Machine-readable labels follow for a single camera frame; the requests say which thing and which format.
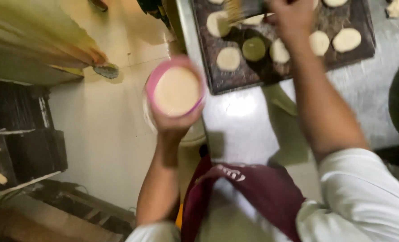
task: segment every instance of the maroon apron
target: maroon apron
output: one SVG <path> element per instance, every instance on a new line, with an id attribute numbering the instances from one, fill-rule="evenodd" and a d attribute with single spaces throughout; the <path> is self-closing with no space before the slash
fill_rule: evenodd
<path id="1" fill-rule="evenodd" d="M 272 225 L 293 242 L 301 242 L 295 219 L 305 198 L 280 165 L 212 166 L 210 156 L 202 158 L 187 189 L 183 203 L 181 241 L 194 242 L 207 212 L 213 184 L 226 178 Z"/>

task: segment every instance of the white shirt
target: white shirt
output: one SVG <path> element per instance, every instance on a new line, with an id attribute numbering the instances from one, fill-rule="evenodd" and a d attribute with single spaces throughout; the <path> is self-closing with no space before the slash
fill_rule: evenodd
<path id="1" fill-rule="evenodd" d="M 303 242 L 399 242 L 399 181 L 371 151 L 336 152 L 319 167 L 324 203 L 306 200 L 296 225 Z M 179 242 L 173 222 L 140 226 L 127 242 Z M 198 242 L 289 242 L 226 179 L 213 186 Z"/>

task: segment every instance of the batter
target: batter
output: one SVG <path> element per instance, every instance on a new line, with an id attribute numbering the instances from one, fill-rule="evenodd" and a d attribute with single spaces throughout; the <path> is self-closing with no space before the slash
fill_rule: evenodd
<path id="1" fill-rule="evenodd" d="M 154 91 L 155 103 L 168 116 L 181 116 L 189 112 L 200 96 L 199 81 L 184 67 L 168 69 Z"/>

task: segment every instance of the forearm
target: forearm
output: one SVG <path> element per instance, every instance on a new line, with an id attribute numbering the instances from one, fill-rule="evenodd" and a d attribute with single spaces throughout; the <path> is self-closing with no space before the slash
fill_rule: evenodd
<path id="1" fill-rule="evenodd" d="M 178 142 L 158 135 L 155 155 L 141 187 L 137 203 L 137 226 L 175 219 L 179 204 Z"/>
<path id="2" fill-rule="evenodd" d="M 327 80 L 325 68 L 309 42 L 300 41 L 289 51 L 300 124 L 316 160 L 320 162 L 341 149 L 368 149 L 354 114 Z"/>

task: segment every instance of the pink bowl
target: pink bowl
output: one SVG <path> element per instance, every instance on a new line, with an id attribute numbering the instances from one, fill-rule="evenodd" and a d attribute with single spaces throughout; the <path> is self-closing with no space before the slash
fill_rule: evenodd
<path id="1" fill-rule="evenodd" d="M 187 56 L 171 57 L 170 60 L 160 63 L 159 66 L 156 67 L 152 71 L 152 73 L 149 75 L 145 89 L 146 89 L 146 93 L 147 93 L 147 99 L 149 100 L 150 105 L 152 105 L 155 110 L 160 111 L 159 107 L 157 106 L 157 104 L 155 102 L 155 98 L 154 98 L 155 88 L 156 88 L 156 85 L 158 84 L 159 80 L 161 79 L 162 75 L 168 69 L 170 69 L 171 67 L 175 67 L 175 66 L 184 67 L 186 69 L 191 70 L 192 73 L 196 75 L 198 81 L 200 82 L 200 85 L 199 85 L 200 96 L 198 98 L 198 101 L 187 113 L 181 115 L 181 116 L 184 116 L 184 115 L 192 112 L 193 110 L 195 110 L 199 106 L 199 104 L 201 104 L 201 102 L 203 101 L 204 96 L 205 96 L 205 78 L 200 74 L 197 67 L 192 63 L 192 61 Z"/>

